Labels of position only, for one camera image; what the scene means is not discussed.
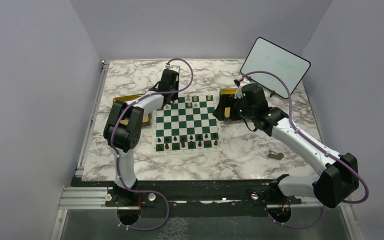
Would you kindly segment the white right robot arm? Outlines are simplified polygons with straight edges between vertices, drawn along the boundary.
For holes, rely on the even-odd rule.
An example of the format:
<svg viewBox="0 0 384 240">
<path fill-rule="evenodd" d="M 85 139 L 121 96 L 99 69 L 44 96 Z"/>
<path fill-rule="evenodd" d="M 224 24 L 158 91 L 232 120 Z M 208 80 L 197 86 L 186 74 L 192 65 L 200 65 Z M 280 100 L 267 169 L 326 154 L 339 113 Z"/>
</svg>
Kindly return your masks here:
<svg viewBox="0 0 384 240">
<path fill-rule="evenodd" d="M 298 154 L 316 172 L 315 176 L 283 174 L 270 183 L 269 199 L 280 204 L 288 197 L 299 196 L 319 200 L 335 208 L 359 188 L 357 158 L 351 153 L 340 154 L 321 144 L 301 130 L 291 116 L 278 107 L 269 106 L 263 87 L 257 83 L 237 89 L 222 89 L 213 116 L 233 121 L 252 122 L 254 131 L 263 131 Z"/>
</svg>

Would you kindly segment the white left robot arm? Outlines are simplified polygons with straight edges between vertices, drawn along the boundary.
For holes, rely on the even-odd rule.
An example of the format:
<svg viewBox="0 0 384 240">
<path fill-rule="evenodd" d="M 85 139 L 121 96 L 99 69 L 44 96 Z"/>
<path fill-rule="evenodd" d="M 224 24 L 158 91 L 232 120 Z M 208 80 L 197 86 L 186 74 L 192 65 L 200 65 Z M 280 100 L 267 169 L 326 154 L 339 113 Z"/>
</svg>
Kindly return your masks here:
<svg viewBox="0 0 384 240">
<path fill-rule="evenodd" d="M 115 147 L 115 184 L 121 189 L 118 199 L 124 205 L 137 200 L 137 191 L 132 188 L 137 177 L 134 170 L 134 148 L 137 146 L 143 127 L 143 118 L 151 112 L 177 100 L 180 67 L 164 69 L 160 81 L 144 95 L 127 102 L 114 100 L 103 137 L 110 147 Z"/>
</svg>

